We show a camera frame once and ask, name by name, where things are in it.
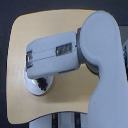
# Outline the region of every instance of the wooden board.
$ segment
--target wooden board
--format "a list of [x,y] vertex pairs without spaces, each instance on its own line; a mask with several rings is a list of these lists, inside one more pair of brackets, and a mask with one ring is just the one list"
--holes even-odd
[[85,65],[77,71],[57,75],[44,96],[32,95],[23,79],[26,46],[35,39],[77,31],[94,11],[56,10],[20,16],[13,24],[7,62],[7,115],[12,124],[61,111],[87,112],[98,83]]

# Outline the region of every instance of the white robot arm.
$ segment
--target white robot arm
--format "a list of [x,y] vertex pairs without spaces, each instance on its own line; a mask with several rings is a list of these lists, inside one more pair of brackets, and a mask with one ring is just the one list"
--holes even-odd
[[90,15],[77,35],[66,32],[37,39],[27,46],[29,79],[78,69],[80,64],[99,75],[88,107],[88,128],[128,128],[128,86],[120,32],[104,11]]

